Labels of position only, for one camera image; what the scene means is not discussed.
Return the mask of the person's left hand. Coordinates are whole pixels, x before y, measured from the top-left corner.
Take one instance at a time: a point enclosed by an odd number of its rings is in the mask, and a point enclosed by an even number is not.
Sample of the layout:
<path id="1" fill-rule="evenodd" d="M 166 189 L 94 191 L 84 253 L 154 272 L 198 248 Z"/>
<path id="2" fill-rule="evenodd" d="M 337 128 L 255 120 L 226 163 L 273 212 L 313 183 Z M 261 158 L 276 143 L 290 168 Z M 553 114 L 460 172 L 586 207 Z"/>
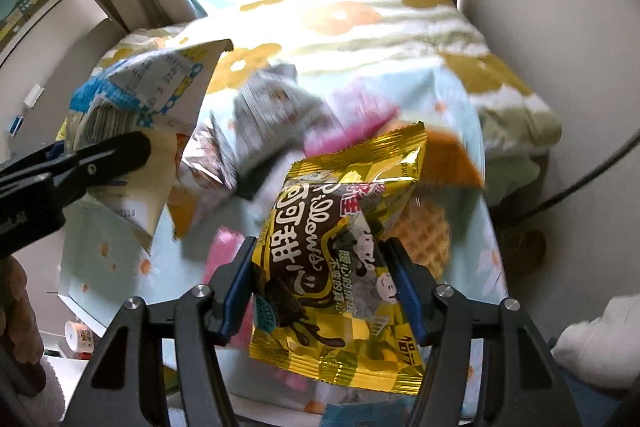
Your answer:
<path id="1" fill-rule="evenodd" d="M 47 377 L 40 364 L 43 342 L 26 289 L 26 272 L 14 257 L 1 260 L 1 368 L 13 389 L 32 398 Z"/>

